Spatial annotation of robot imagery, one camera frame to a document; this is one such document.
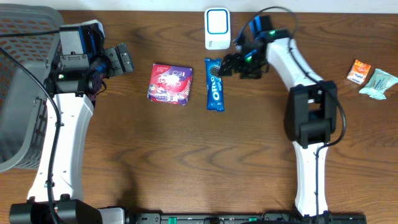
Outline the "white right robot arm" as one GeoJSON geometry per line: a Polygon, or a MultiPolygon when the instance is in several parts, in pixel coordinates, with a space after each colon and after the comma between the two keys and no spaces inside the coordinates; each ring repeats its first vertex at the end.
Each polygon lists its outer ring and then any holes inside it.
{"type": "Polygon", "coordinates": [[[289,92],[284,129],[296,156],[295,209],[302,220],[325,216],[325,158],[336,129],[336,85],[310,67],[293,33],[275,29],[269,16],[256,16],[248,25],[254,39],[238,35],[237,51],[224,57],[218,76],[239,73],[241,78],[260,79],[262,69],[269,67],[278,73],[289,92]]]}

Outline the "blue Oreo cookie pack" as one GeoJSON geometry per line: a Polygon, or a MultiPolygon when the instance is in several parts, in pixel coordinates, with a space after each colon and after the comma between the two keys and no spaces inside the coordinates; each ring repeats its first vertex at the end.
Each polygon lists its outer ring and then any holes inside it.
{"type": "Polygon", "coordinates": [[[224,111],[223,82],[218,76],[221,68],[221,59],[205,58],[207,106],[210,111],[224,111]]]}

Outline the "orange Kleenex tissue pack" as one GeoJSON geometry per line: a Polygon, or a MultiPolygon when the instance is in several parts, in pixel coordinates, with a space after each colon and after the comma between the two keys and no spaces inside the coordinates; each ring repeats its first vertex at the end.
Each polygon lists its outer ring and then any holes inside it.
{"type": "Polygon", "coordinates": [[[370,65],[360,62],[359,60],[355,60],[346,78],[361,85],[365,81],[370,68],[370,65]]]}

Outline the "green wet wipes pack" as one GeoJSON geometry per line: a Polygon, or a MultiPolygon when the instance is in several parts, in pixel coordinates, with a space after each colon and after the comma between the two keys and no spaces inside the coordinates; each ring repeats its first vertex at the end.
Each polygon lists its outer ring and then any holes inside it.
{"type": "Polygon", "coordinates": [[[359,90],[359,93],[376,100],[385,100],[384,92],[395,84],[397,84],[397,77],[376,68],[368,83],[359,90]]]}

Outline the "red purple pad package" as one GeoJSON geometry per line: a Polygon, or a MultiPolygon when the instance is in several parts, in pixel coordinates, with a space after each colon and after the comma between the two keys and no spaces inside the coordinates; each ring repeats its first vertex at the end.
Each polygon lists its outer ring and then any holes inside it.
{"type": "Polygon", "coordinates": [[[153,102],[186,105],[189,99],[193,69],[154,63],[147,97],[153,102]]]}

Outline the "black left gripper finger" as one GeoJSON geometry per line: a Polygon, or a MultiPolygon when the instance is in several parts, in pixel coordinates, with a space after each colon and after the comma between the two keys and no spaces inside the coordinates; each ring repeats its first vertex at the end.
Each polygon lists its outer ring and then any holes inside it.
{"type": "Polygon", "coordinates": [[[110,47],[108,49],[105,49],[104,54],[110,62],[110,71],[108,77],[116,77],[122,75],[122,66],[116,47],[110,47]]]}
{"type": "Polygon", "coordinates": [[[117,49],[120,56],[121,66],[124,73],[132,72],[134,70],[134,65],[132,63],[131,54],[126,44],[120,43],[117,45],[117,49]]]}

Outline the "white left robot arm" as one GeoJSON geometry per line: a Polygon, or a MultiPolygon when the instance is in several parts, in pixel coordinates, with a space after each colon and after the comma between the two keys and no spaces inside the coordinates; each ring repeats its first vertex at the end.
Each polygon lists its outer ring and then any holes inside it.
{"type": "Polygon", "coordinates": [[[47,78],[39,84],[47,97],[47,126],[38,173],[26,203],[11,206],[11,223],[133,222],[125,208],[86,204],[81,183],[86,132],[95,107],[90,97],[106,88],[105,78],[133,68],[124,43],[53,60],[47,78]]]}

